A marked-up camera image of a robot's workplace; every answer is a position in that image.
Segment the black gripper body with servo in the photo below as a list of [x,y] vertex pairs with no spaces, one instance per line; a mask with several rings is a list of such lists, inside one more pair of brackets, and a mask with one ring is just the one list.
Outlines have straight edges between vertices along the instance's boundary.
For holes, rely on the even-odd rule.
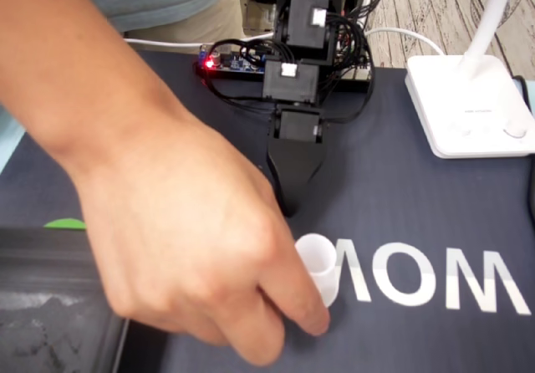
[[269,135],[279,140],[305,143],[324,141],[324,113],[315,107],[277,107]]

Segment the bare person hand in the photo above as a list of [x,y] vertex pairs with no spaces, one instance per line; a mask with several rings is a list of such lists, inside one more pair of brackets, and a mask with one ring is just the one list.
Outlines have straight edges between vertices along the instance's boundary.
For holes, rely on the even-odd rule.
[[329,327],[267,179],[190,113],[83,118],[64,168],[115,312],[268,365]]

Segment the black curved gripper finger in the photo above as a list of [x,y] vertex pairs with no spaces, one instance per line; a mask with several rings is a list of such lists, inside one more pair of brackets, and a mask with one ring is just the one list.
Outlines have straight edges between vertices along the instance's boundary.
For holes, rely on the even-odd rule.
[[324,162],[326,145],[275,137],[270,137],[267,143],[267,163],[278,205],[285,217],[292,217],[299,209],[308,183]]

